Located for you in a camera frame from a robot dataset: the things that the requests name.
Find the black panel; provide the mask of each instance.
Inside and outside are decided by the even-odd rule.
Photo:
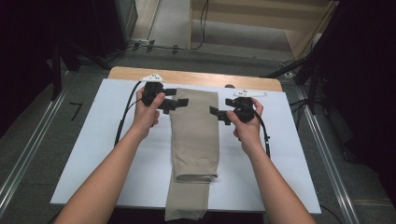
[[[324,92],[353,132],[347,150],[379,173],[396,203],[396,3],[349,3],[318,59]]]
[[[116,1],[120,0],[0,2],[0,136],[59,78],[47,64],[55,44],[70,70],[79,67],[76,53],[83,51],[98,63],[97,57],[127,47],[137,20],[135,4],[134,0],[128,4]],[[132,11],[128,32],[121,7],[124,12]]]

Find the wooden board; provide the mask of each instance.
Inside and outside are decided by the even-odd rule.
[[[211,0],[208,21],[310,32],[328,0]],[[191,0],[192,19],[200,20],[205,1]]]
[[[114,67],[111,69],[108,78],[139,80],[151,74],[160,74],[167,83],[225,87],[233,85],[237,89],[282,91],[280,82],[277,79],[262,77],[238,77],[230,75],[193,73],[159,69],[145,69],[132,67]]]

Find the metal rail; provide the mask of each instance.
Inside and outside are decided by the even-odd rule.
[[[12,169],[11,173],[8,175],[6,181],[0,188],[0,218],[6,212],[6,208],[9,202],[12,199],[15,191],[18,188],[18,185],[21,183],[21,180],[26,173],[27,168],[30,165],[35,153],[37,152],[41,140],[45,136],[49,126],[52,123],[53,118],[55,117],[62,101],[64,100],[64,96],[70,86],[70,83],[73,81],[74,75],[66,72],[64,75],[64,84],[63,89],[58,95],[58,97],[51,101],[41,118],[40,122],[38,123],[35,131],[33,132],[29,142],[27,143],[26,147],[24,148],[22,154],[18,158],[18,161],[15,163],[14,168]]]
[[[302,87],[298,87],[297,90],[299,97],[301,99],[306,99],[306,94]],[[317,142],[320,156],[323,159],[324,166],[326,168],[327,174],[329,175],[332,188],[334,189],[335,196],[337,197],[337,201],[340,204],[345,221],[347,224],[359,224],[360,222],[358,215],[356,214],[353,203],[347,193],[347,188],[345,187],[344,182],[338,173],[338,169],[332,159],[332,153],[330,152],[325,137],[323,136],[319,127],[317,117],[312,115],[308,108],[306,108],[304,112],[312,134],[314,135],[315,141]]]

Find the white table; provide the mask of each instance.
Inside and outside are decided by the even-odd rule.
[[[136,81],[104,79],[90,113],[64,168],[51,203],[65,204],[93,169],[113,148],[123,109]],[[163,83],[167,88],[188,88],[219,93],[219,109],[230,109],[225,98],[234,89]],[[284,92],[267,91],[257,99],[264,105],[263,120],[271,136],[272,161],[300,197],[310,213],[320,213],[304,153],[294,127]],[[131,108],[122,134],[133,121]],[[219,177],[210,184],[209,211],[262,212],[262,198],[240,142],[233,137],[233,125],[219,125]],[[171,125],[162,114],[134,158],[131,171],[117,202],[134,208],[165,208],[171,165]]]

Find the black controller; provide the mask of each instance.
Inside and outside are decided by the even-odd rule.
[[[147,82],[145,85],[145,91],[143,92],[142,102],[145,106],[151,105],[154,101],[155,97],[158,93],[163,92],[165,95],[176,95],[176,89],[167,89],[163,88],[163,84],[161,82]],[[158,107],[163,110],[164,114],[169,114],[169,110],[176,110],[178,107],[187,106],[189,104],[189,99],[178,99],[178,100],[169,100],[164,99],[163,103]]]
[[[238,97],[236,99],[225,99],[225,104],[234,107],[233,112],[244,123],[254,119],[254,112],[252,111],[253,101],[250,97]],[[210,114],[218,117],[218,120],[223,120],[225,125],[230,125],[231,121],[227,117],[226,110],[218,110],[210,106]]]

